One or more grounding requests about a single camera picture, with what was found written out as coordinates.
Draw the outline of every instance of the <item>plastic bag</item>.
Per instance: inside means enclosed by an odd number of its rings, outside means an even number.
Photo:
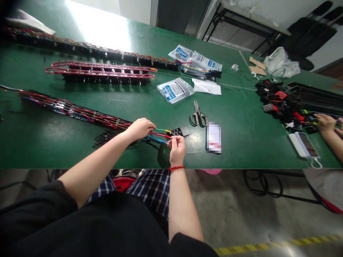
[[[275,77],[292,77],[300,73],[299,62],[291,61],[283,47],[278,47],[275,51],[264,59],[264,64],[269,74]]]
[[[184,72],[202,79],[206,79],[204,76],[206,72],[204,71],[222,71],[222,64],[212,61],[197,51],[193,52],[181,45],[178,45],[177,48],[171,51],[168,55],[179,61],[191,62],[183,65]]]
[[[187,96],[194,94],[194,89],[180,77],[157,86],[163,97],[174,104]]]
[[[194,54],[191,56],[190,61],[193,63],[197,63],[197,65],[203,70],[215,70],[215,71],[222,71],[222,64],[216,63],[212,61],[202,54],[199,54],[197,51],[194,51]]]
[[[193,55],[193,51],[178,45],[177,48],[171,51],[168,55],[176,60],[188,62],[190,57]]]

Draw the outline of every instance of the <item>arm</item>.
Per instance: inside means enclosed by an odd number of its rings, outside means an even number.
[[[315,114],[315,116],[318,118],[318,127],[323,139],[343,163],[343,140],[340,138],[343,136],[342,130],[335,128],[336,120],[333,117],[325,114]]]
[[[126,131],[84,158],[58,180],[81,208],[106,178],[124,150],[132,142],[144,138],[156,126],[146,118],[136,120]]]
[[[185,139],[175,136],[170,141],[170,165],[182,166],[186,153]],[[172,170],[169,189],[169,242],[177,233],[204,241],[201,225],[188,186],[185,169]]]

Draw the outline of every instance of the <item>red stool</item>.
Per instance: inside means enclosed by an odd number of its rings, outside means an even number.
[[[131,176],[120,176],[114,178],[112,181],[117,188],[118,192],[125,193],[129,187],[132,185],[133,182],[135,182],[136,178]]]

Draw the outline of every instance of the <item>black shirt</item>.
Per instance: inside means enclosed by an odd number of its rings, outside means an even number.
[[[0,215],[1,252],[11,256],[217,256],[181,233],[169,244],[151,211],[120,192],[78,210],[62,182],[55,181]]]

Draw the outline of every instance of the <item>yellow wire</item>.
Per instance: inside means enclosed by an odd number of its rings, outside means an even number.
[[[197,68],[193,68],[193,67],[188,67],[184,64],[181,64],[183,67],[187,68],[187,69],[192,69],[192,70],[197,70],[197,71],[201,71],[203,73],[209,73],[209,71],[204,71],[204,70],[201,70],[201,69],[197,69]]]

